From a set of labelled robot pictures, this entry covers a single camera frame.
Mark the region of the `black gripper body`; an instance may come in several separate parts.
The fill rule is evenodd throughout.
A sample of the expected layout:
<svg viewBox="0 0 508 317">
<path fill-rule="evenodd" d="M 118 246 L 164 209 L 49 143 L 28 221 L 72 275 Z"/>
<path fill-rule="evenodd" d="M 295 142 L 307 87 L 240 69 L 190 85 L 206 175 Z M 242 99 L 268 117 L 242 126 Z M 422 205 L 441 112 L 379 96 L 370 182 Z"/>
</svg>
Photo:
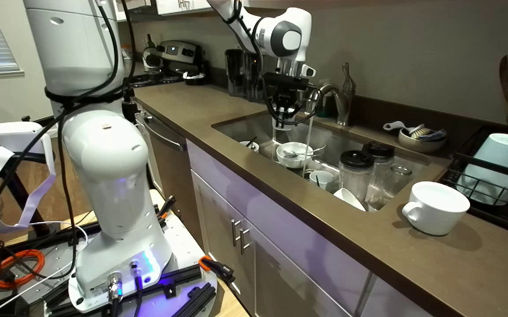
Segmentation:
<svg viewBox="0 0 508 317">
<path fill-rule="evenodd" d="M 307 89 L 309 82 L 303 78 L 266 73 L 263 76 L 263 98 L 270 117 L 295 117 L 303 106 L 302 96 Z"/>
</svg>

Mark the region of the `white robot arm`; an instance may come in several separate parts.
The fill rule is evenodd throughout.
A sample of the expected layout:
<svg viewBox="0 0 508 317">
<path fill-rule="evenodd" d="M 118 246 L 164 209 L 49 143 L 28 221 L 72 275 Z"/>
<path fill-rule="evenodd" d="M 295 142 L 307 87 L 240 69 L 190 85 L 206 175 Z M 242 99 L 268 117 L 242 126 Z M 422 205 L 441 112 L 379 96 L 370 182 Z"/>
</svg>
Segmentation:
<svg viewBox="0 0 508 317">
<path fill-rule="evenodd" d="M 250 15 L 240 0 L 206 0 L 240 45 L 279 61 L 263 78 L 279 129 L 300 112 L 310 68 L 312 17 L 289 8 L 275 18 Z M 76 254 L 69 300 L 81 314 L 120 304 L 159 282 L 173 249 L 153 210 L 148 147 L 122 115 L 125 71 L 113 0 L 23 0 L 42 64 L 46 98 L 63 119 L 60 140 L 97 216 L 100 233 Z"/>
</svg>

